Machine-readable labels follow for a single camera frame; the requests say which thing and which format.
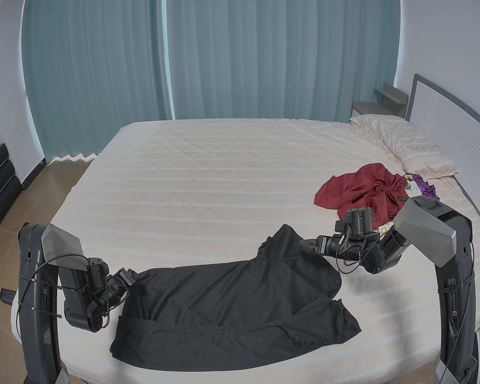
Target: floor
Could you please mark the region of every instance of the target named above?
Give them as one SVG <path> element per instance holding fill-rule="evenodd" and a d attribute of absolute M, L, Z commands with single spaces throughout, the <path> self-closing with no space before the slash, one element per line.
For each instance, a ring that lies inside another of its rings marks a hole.
<path fill-rule="evenodd" d="M 19 251 L 16 235 L 23 223 L 48 224 L 89 163 L 55 161 L 18 197 L 0 223 L 0 288 L 18 289 Z M 21 345 L 12 335 L 11 307 L 0 302 L 0 384 L 22 384 L 26 376 Z M 433 364 L 389 384 L 431 384 Z M 71 376 L 71 384 L 84 384 Z"/>

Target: black folded clothing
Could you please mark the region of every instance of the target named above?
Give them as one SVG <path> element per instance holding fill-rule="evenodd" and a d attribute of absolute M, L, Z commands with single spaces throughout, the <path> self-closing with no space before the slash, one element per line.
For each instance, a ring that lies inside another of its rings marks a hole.
<path fill-rule="evenodd" d="M 140 368 L 231 371 L 343 343 L 357 320 L 332 300 L 339 273 L 284 224 L 257 257 L 136 276 L 110 352 Z"/>

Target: white headboard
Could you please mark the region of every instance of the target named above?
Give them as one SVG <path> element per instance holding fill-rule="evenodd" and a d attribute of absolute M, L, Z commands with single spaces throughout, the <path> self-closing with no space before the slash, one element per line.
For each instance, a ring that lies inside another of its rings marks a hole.
<path fill-rule="evenodd" d="M 455 161 L 457 182 L 478 212 L 480 114 L 443 88 L 415 74 L 406 120 Z"/>

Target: white pillow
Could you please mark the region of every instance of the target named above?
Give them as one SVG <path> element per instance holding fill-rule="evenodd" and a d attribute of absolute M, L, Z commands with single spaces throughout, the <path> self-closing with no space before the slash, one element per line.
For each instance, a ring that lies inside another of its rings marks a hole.
<path fill-rule="evenodd" d="M 350 120 L 356 127 L 373 133 L 380 144 L 392 151 L 406 173 L 418 173 L 424 179 L 457 173 L 453 160 L 401 117 L 369 114 Z"/>

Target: teal curtain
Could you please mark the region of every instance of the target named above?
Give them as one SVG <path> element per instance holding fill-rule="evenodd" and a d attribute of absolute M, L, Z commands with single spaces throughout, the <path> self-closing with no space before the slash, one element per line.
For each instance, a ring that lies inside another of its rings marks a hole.
<path fill-rule="evenodd" d="M 400 0 L 171 0 L 177 119 L 348 121 L 393 84 Z"/>
<path fill-rule="evenodd" d="M 26 0 L 25 86 L 47 161 L 98 154 L 131 122 L 171 118 L 161 3 Z"/>

